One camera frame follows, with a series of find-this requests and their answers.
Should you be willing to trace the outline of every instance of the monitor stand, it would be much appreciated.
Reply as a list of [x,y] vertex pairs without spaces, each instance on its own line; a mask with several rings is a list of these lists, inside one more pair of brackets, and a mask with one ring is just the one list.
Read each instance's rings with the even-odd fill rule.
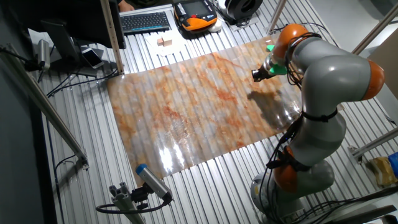
[[[79,47],[75,45],[65,27],[66,22],[59,19],[46,19],[41,22],[61,56],[60,59],[51,62],[51,70],[62,73],[73,73],[76,75],[96,77],[98,70],[102,67],[117,68],[115,62],[104,62],[102,67],[92,68],[81,54],[81,51],[84,51],[87,47]],[[103,50],[93,50],[99,58],[102,57],[104,53]]]

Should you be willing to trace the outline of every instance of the wooden block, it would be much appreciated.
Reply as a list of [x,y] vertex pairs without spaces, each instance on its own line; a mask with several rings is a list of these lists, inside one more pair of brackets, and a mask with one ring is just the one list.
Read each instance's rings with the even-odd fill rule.
[[157,45],[158,46],[163,46],[164,42],[162,38],[157,39]]
[[173,39],[170,35],[163,35],[162,36],[163,39],[163,46],[170,46],[173,43]]

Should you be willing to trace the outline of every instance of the blue object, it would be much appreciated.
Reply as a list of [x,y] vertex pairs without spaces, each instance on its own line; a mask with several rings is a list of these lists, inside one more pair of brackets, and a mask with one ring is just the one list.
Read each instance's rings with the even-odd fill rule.
[[131,30],[152,29],[152,28],[160,28],[160,27],[162,27],[162,26],[141,27],[141,28],[135,28],[135,29],[131,29]]
[[139,166],[137,166],[136,169],[137,175],[139,175],[146,167],[148,167],[147,164],[140,164]]
[[390,155],[388,157],[388,161],[390,161],[392,171],[394,171],[394,175],[398,177],[398,152]]

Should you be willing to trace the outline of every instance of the keyboard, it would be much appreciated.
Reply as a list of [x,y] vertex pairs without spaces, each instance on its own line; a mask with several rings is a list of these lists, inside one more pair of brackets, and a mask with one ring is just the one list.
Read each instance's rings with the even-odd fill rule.
[[121,20],[125,35],[165,31],[170,29],[170,24],[165,12],[122,16]]

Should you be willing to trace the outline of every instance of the person's hand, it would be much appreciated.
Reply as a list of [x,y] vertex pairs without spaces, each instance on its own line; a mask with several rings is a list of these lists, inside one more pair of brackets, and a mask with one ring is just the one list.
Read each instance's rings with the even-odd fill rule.
[[132,7],[129,3],[127,3],[125,0],[122,0],[119,3],[119,11],[120,12],[128,12],[128,11],[133,11],[134,7]]

